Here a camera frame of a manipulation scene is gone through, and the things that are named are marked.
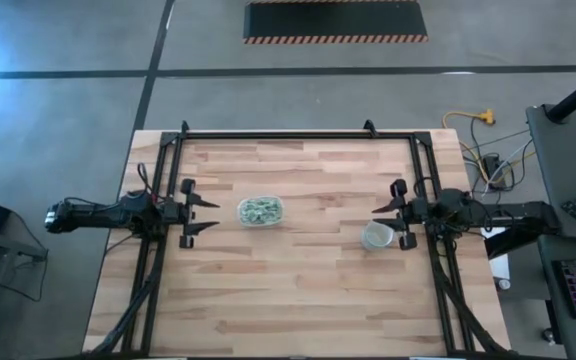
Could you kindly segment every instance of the yellow extension cord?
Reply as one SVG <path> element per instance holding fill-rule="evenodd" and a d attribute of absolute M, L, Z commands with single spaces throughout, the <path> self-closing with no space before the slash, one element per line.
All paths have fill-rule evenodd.
<path fill-rule="evenodd" d="M 464 116 L 464 117 L 468 117 L 468 118 L 475 118 L 475 119 L 481 120 L 482 122 L 484 122 L 485 124 L 490 125 L 490 126 L 495 124 L 493 112 L 490 109 L 488 109 L 488 110 L 486 110 L 486 112 L 483 112 L 480 114 L 467 113 L 467 112 L 462 112 L 462 111 L 449 111 L 441 119 L 441 125 L 444 129 L 448 129 L 448 124 L 446 124 L 446 120 L 448 120 L 448 117 L 453 116 L 453 115 L 459 115 L 459 116 Z M 533 151 L 529 154 L 524 155 L 524 157 L 519 159 L 519 160 L 508 162 L 508 165 L 510 165 L 508 170 L 505 170 L 504 172 L 502 172 L 501 175 L 499 176 L 499 179 L 497 179 L 496 181 L 490 181 L 488 179 L 488 175 L 486 174 L 486 171 L 484 170 L 484 166 L 481 163 L 481 159 L 479 158 L 479 156 L 477 156 L 477 154 L 474 151 L 472 151 L 472 148 L 470 148 L 464 142 L 459 141 L 459 144 L 461 146 L 463 146 L 463 148 L 465 150 L 467 150 L 472 155 L 473 160 L 475 161 L 475 163 L 477 164 L 477 167 L 479 168 L 479 171 L 481 172 L 481 177 L 484 179 L 484 181 L 486 183 L 490 183 L 490 184 L 496 184 L 496 183 L 501 182 L 503 179 L 506 178 L 506 175 L 508 175 L 508 173 L 510 173 L 510 171 L 512 170 L 512 168 L 515 165 L 521 163 L 521 161 L 523 159 L 527 159 L 527 158 L 535 155 L 535 152 Z"/>

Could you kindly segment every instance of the wooden table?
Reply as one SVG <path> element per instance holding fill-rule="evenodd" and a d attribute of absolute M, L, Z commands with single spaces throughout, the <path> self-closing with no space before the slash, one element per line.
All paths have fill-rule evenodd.
<path fill-rule="evenodd" d="M 455 131 L 431 132 L 442 186 L 468 189 Z M 138 162 L 153 173 L 160 134 L 135 134 L 122 192 L 143 188 Z M 414 183 L 406 141 L 185 141 L 178 181 L 183 177 L 196 179 L 197 192 L 221 205 L 196 208 L 197 220 L 221 224 L 202 232 L 192 250 L 178 247 L 180 229 L 171 228 L 152 355 L 445 354 L 423 228 L 414 228 L 420 241 L 411 251 L 366 252 L 359 242 L 371 211 L 390 200 L 388 185 L 396 178 L 409 188 Z M 280 226 L 250 230 L 238 223 L 238 203 L 258 195 L 281 197 Z M 127 234 L 112 231 L 108 245 Z M 476 236 L 458 242 L 466 301 L 509 347 L 484 243 Z M 106 256 L 84 349 L 97 345 L 126 309 L 138 247 L 129 240 Z M 451 317 L 461 343 L 454 311 Z M 138 327 L 134 346 L 140 336 Z"/>

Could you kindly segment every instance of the black metal frame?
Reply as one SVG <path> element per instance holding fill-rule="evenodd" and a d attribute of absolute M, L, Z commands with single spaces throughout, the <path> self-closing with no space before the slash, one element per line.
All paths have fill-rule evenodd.
<path fill-rule="evenodd" d="M 410 145 L 413 169 L 415 172 L 415 188 L 420 197 L 428 198 L 425 180 L 432 182 L 432 190 L 437 195 L 441 191 L 439 180 L 439 171 L 435 159 L 431 135 L 429 132 L 378 132 L 374 124 L 367 120 L 363 130 L 357 131 L 250 131 L 250 132 L 192 132 L 188 130 L 184 122 L 180 132 L 164 132 L 161 134 L 159 152 L 155 166 L 153 179 L 153 192 L 159 194 L 161 190 L 161 180 L 163 177 L 164 163 L 167 152 L 173 148 L 173 160 L 171 171 L 166 189 L 166 196 L 173 196 L 176 189 L 176 178 L 179 173 L 181 163 L 181 153 L 183 142 L 185 140 L 222 140 L 222 139 L 392 139 L 405 140 Z M 429 175 L 425 176 L 421 165 L 421 156 L 419 147 L 422 146 L 426 152 Z M 84 353 L 68 359 L 135 359 L 149 357 L 150 345 L 152 342 L 152 332 L 156 315 L 157 299 L 159 293 L 159 283 L 163 271 L 164 255 L 166 251 L 168 229 L 164 230 L 164 236 L 157 239 L 142 239 L 137 258 L 137 267 L 131 291 L 131 303 L 120 319 L 118 325 L 109 333 L 109 336 L 91 353 Z M 463 299 L 463 288 L 459 267 L 455 255 L 455 248 L 446 246 L 446 255 L 449 268 L 449 277 L 446 276 L 440 262 L 439 252 L 437 251 L 437 239 L 432 235 L 432 231 L 426 229 L 426 238 L 428 243 L 428 255 L 432 267 L 435 293 L 437 296 L 437 306 L 439 308 L 439 317 L 442 326 L 444 344 L 446 347 L 447 357 L 468 358 L 468 359 L 546 359 L 519 356 L 511 352 L 500 349 L 498 345 L 490 345 L 489 342 L 483 341 L 484 349 L 490 353 L 476 352 L 472 333 L 479 334 L 481 340 L 489 340 L 489 335 L 478 323 L 475 316 L 468 309 Z M 155 259 L 151 270 L 146 278 L 146 263 L 150 248 L 153 243 L 157 243 Z M 458 350 L 455 347 L 455 339 L 451 327 L 450 313 L 448 311 L 448 296 L 455 305 L 461 333 L 464 339 L 465 350 Z M 145 325 L 142 334 L 139 350 L 133 350 L 133 338 L 135 331 L 136 314 L 148 298 L 146 307 Z M 119 352 L 112 352 L 118 344 L 119 339 L 123 338 Z"/>

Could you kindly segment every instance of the black desk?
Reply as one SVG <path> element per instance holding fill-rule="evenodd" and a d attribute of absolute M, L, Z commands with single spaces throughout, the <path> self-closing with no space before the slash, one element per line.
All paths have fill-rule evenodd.
<path fill-rule="evenodd" d="M 542 107 L 528 108 L 526 115 L 544 185 L 561 221 L 562 234 L 576 237 L 576 220 L 560 207 L 576 198 L 576 111 L 562 125 L 548 120 Z"/>
<path fill-rule="evenodd" d="M 576 360 L 576 319 L 570 314 L 564 293 L 555 277 L 553 261 L 576 259 L 576 238 L 542 235 L 538 241 L 541 262 L 548 281 L 552 304 L 557 316 L 561 340 L 566 347 L 569 359 Z"/>

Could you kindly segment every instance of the green food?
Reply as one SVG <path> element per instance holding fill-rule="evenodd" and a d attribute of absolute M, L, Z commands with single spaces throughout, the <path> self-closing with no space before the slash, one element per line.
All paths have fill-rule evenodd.
<path fill-rule="evenodd" d="M 278 198 L 258 197 L 239 206 L 239 219 L 244 225 L 273 225 L 281 220 L 282 212 Z"/>

